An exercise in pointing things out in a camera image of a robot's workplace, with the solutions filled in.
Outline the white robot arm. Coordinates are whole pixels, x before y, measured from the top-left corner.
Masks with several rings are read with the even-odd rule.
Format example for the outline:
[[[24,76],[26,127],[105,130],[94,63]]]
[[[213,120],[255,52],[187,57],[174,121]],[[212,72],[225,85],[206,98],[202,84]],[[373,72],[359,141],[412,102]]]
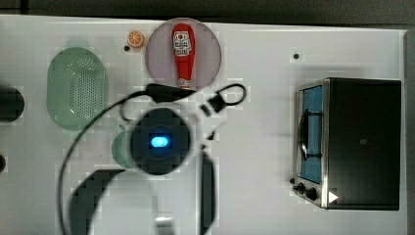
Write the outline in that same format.
[[[205,235],[215,219],[206,144],[226,121],[219,91],[150,84],[92,119],[64,158],[57,186],[63,235]]]

